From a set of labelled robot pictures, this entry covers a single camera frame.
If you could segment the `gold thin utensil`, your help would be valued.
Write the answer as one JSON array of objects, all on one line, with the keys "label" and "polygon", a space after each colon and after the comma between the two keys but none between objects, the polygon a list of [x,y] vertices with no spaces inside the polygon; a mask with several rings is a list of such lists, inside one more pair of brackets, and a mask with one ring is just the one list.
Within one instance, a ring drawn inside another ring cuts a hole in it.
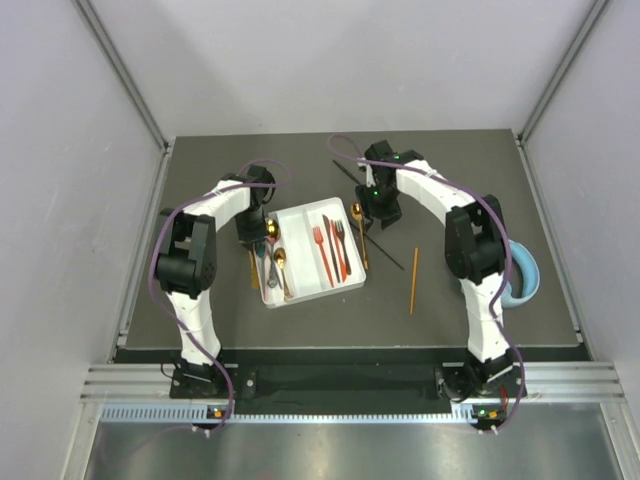
[{"label": "gold thin utensil", "polygon": [[364,265],[364,269],[369,269],[368,263],[368,255],[366,250],[366,242],[365,242],[365,232],[364,232],[364,215],[359,202],[354,202],[351,204],[351,216],[358,224],[360,244],[361,244],[361,254],[362,254],[362,262]]}]

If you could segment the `black chopstick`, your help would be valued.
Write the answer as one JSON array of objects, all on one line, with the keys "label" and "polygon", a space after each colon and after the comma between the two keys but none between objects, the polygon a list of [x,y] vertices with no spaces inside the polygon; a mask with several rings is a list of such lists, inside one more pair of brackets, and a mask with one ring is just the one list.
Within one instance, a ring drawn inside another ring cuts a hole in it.
[{"label": "black chopstick", "polygon": [[[356,232],[356,234],[359,234],[360,228],[357,222],[350,220],[349,225]],[[402,271],[405,270],[404,266],[399,261],[397,261],[391,254],[389,254],[379,243],[373,240],[368,234],[364,234],[364,238],[369,242],[370,245],[374,246],[382,255],[384,255],[387,259],[389,259],[400,270]]]},{"label": "black chopstick", "polygon": [[348,178],[350,178],[353,182],[355,182],[357,185],[363,185],[363,183],[356,177],[356,175],[354,173],[352,173],[351,171],[349,171],[344,165],[342,165],[340,162],[338,162],[335,159],[332,159],[332,162],[335,166],[337,166],[341,172],[343,172]]}]

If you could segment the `gold metal spoon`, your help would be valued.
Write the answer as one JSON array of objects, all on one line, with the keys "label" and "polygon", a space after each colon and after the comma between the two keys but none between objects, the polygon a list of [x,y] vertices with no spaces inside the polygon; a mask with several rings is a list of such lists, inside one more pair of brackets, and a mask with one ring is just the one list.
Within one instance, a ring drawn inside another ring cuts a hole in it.
[{"label": "gold metal spoon", "polygon": [[290,301],[293,296],[291,294],[289,285],[288,285],[288,281],[286,278],[286,252],[284,250],[283,247],[278,247],[274,254],[273,254],[273,258],[275,260],[275,263],[277,264],[279,270],[280,270],[280,275],[282,277],[282,287],[283,287],[283,292],[284,292],[284,300],[285,301]]}]

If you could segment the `gold metal knife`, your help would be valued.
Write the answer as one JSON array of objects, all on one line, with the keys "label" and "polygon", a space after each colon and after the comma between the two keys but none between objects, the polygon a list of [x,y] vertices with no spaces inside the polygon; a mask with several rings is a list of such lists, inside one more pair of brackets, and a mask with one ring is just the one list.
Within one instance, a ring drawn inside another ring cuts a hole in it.
[{"label": "gold metal knife", "polygon": [[253,250],[249,250],[248,251],[248,255],[249,255],[249,262],[250,262],[251,286],[252,286],[253,289],[259,290],[260,289],[260,280],[259,280],[259,275],[258,275],[258,270],[257,270],[254,251]]}]

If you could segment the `iridescent purple spoon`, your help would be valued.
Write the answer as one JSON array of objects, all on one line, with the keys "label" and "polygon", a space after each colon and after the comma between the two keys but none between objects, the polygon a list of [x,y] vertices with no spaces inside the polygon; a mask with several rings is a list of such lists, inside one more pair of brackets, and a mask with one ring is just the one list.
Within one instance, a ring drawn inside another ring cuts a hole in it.
[{"label": "iridescent purple spoon", "polygon": [[273,258],[273,245],[271,243],[267,243],[267,256],[269,260],[269,276],[267,284],[270,288],[275,288],[280,285],[280,279],[277,273],[275,260]]}]

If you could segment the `white divided utensil tray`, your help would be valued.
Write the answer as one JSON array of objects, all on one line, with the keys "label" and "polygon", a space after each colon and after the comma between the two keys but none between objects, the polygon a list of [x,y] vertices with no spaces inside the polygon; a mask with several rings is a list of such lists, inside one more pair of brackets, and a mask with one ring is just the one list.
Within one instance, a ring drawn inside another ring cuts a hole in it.
[{"label": "white divided utensil tray", "polygon": [[[331,223],[332,241],[340,273],[339,284],[336,282],[328,237],[322,219],[323,214],[329,218]],[[278,247],[283,247],[286,252],[285,272],[293,298],[290,301],[284,300],[282,277],[276,263],[280,285],[275,288],[268,286],[269,260],[266,252],[265,266],[259,268],[262,301],[266,307],[276,309],[315,300],[320,297],[358,289],[365,284],[366,271],[360,260],[356,241],[348,225],[345,205],[340,198],[330,197],[304,205],[281,209],[269,213],[268,218],[275,219],[280,227],[281,236],[279,241],[271,244],[273,245],[273,254]],[[332,228],[333,220],[342,221],[346,235],[346,251],[351,274],[345,281],[341,278],[337,243]],[[313,238],[312,228],[314,226],[320,227],[324,238],[323,247],[331,268],[334,280],[333,287],[329,285],[319,248]]]}]

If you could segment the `orange plastic fork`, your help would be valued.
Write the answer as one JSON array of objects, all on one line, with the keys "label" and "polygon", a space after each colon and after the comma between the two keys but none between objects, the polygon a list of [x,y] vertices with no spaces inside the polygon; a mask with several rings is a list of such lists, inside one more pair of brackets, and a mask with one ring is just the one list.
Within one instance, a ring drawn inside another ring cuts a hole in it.
[{"label": "orange plastic fork", "polygon": [[315,241],[315,243],[318,246],[319,251],[320,251],[320,255],[321,255],[321,258],[322,258],[322,261],[323,261],[325,273],[326,273],[327,279],[329,281],[329,285],[331,287],[333,287],[334,286],[334,280],[333,280],[331,268],[329,266],[326,253],[324,251],[324,247],[323,247],[324,238],[323,238],[323,235],[322,235],[320,227],[319,226],[314,226],[312,228],[312,233],[313,233],[314,241]]}]

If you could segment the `orange plastic knife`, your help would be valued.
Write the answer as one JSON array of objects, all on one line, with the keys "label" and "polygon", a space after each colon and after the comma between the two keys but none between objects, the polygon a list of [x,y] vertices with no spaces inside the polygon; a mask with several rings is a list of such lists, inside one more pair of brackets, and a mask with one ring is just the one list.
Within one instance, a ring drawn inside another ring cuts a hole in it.
[{"label": "orange plastic knife", "polygon": [[341,268],[341,278],[343,281],[351,274],[348,253],[346,251],[346,235],[344,225],[341,220],[333,220],[332,228],[337,243],[338,259]]}]

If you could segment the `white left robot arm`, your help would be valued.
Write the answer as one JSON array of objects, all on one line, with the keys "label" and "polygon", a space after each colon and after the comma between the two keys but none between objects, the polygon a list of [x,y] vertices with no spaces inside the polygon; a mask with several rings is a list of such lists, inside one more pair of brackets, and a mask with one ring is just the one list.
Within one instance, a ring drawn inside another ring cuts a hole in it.
[{"label": "white left robot arm", "polygon": [[210,289],[217,274],[217,233],[230,222],[239,243],[250,250],[267,237],[263,206],[271,200],[276,181],[271,172],[251,165],[228,174],[205,195],[177,209],[165,209],[158,219],[158,238],[151,271],[172,305],[180,330],[181,358],[196,367],[192,384],[205,396],[226,387],[225,370],[214,364],[220,350],[212,320]]}]

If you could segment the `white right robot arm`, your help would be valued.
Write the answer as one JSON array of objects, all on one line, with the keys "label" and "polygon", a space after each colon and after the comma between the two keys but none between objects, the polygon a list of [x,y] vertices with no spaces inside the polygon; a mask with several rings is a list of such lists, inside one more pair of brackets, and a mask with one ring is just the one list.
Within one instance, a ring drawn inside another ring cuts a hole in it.
[{"label": "white right robot arm", "polygon": [[442,387],[456,401],[492,394],[513,370],[501,303],[512,256],[499,201],[445,179],[418,152],[397,153],[386,140],[372,144],[358,165],[366,173],[366,183],[356,188],[365,229],[376,221],[383,229],[399,221],[401,194],[443,225],[444,259],[461,284],[469,336],[462,373],[445,376]]}]

